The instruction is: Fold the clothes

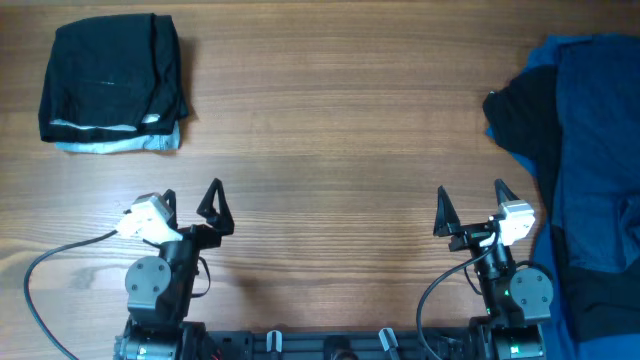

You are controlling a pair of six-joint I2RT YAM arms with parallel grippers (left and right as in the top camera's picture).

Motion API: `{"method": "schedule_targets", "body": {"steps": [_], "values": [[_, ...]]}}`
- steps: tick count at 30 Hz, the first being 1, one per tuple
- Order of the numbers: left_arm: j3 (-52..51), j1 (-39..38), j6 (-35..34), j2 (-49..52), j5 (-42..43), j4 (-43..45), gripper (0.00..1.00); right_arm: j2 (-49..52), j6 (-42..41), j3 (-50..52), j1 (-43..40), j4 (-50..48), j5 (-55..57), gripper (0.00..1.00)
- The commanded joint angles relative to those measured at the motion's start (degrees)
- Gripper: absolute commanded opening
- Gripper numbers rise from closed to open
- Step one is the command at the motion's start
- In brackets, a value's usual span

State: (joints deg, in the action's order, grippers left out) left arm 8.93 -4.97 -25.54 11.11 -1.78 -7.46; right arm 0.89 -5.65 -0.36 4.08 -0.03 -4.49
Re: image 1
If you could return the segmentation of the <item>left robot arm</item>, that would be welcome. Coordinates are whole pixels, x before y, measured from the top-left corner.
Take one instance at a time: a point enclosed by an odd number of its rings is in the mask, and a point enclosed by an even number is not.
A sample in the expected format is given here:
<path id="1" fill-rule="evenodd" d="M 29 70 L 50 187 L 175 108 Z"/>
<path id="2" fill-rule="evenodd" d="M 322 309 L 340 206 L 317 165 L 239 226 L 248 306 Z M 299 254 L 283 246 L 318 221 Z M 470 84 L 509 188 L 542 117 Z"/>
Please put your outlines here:
<path id="1" fill-rule="evenodd" d="M 180 228 L 176 194 L 139 196 L 125 212 L 116 230 L 126 238 L 139 238 L 158 250 L 134 262 L 125 276 L 129 317 L 123 333 L 115 338 L 116 360 L 221 359 L 222 350 L 202 322 L 186 317 L 193 299 L 194 281 L 210 270 L 200 252 L 221 246 L 234 233 L 234 220 L 223 184 L 214 179 L 196 213 L 205 222 Z"/>

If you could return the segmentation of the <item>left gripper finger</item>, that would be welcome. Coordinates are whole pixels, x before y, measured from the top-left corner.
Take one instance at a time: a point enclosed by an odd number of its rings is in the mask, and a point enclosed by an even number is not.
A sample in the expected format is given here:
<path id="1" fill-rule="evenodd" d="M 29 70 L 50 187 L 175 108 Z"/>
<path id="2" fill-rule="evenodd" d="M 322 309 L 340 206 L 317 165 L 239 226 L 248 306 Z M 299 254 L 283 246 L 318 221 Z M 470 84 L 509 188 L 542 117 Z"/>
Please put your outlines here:
<path id="1" fill-rule="evenodd" d="M 170 212 L 170 218 L 168 220 L 168 225 L 171 229 L 176 229 L 177 224 L 177 210 L 176 210 L 176 194 L 173 190 L 167 189 L 166 192 L 162 195 L 163 199 L 167 203 Z"/>
<path id="2" fill-rule="evenodd" d="M 223 183 L 215 178 L 204 197 L 202 198 L 196 213 L 206 220 L 220 236 L 232 235 L 235 230 L 235 222 L 226 201 Z"/>

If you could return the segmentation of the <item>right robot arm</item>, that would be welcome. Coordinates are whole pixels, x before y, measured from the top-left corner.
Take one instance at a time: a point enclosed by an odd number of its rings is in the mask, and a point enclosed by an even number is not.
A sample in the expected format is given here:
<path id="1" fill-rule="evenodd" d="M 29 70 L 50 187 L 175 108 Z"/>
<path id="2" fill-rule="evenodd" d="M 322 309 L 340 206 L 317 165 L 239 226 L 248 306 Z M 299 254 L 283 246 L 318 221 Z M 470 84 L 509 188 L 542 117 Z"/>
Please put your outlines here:
<path id="1" fill-rule="evenodd" d="M 481 223 L 461 223 L 444 187 L 437 192 L 433 235 L 448 237 L 451 252 L 469 251 L 486 314 L 469 320 L 453 359 L 544 359 L 541 324 L 551 319 L 550 272 L 531 261 L 517 262 L 510 246 L 535 223 L 531 205 L 500 179 L 494 182 L 497 213 Z"/>

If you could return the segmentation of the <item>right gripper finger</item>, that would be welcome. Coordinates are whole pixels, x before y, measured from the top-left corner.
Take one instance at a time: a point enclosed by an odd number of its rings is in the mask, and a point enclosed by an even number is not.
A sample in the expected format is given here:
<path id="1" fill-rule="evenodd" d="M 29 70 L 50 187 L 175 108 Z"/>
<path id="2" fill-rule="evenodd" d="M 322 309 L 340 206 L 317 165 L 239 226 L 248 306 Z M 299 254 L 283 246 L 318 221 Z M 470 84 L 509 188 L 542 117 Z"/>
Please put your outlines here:
<path id="1" fill-rule="evenodd" d="M 502 179 L 496 179 L 494 181 L 494 188 L 498 205 L 520 200 L 520 198 L 511 191 Z"/>
<path id="2" fill-rule="evenodd" d="M 452 236 L 461 233 L 460 219 L 451 199 L 443 186 L 437 189 L 437 210 L 433 235 L 436 237 Z"/>

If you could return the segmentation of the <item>black shorts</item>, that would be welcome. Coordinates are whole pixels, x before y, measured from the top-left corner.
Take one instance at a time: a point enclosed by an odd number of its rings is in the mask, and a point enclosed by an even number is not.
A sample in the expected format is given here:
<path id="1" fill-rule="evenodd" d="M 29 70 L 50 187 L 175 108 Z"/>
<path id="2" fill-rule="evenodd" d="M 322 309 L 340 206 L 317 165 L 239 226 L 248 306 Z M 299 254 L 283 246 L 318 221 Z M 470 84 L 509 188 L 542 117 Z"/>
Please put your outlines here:
<path id="1" fill-rule="evenodd" d="M 91 17 L 56 30 L 38 113 L 42 141 L 169 135 L 188 114 L 171 16 Z"/>

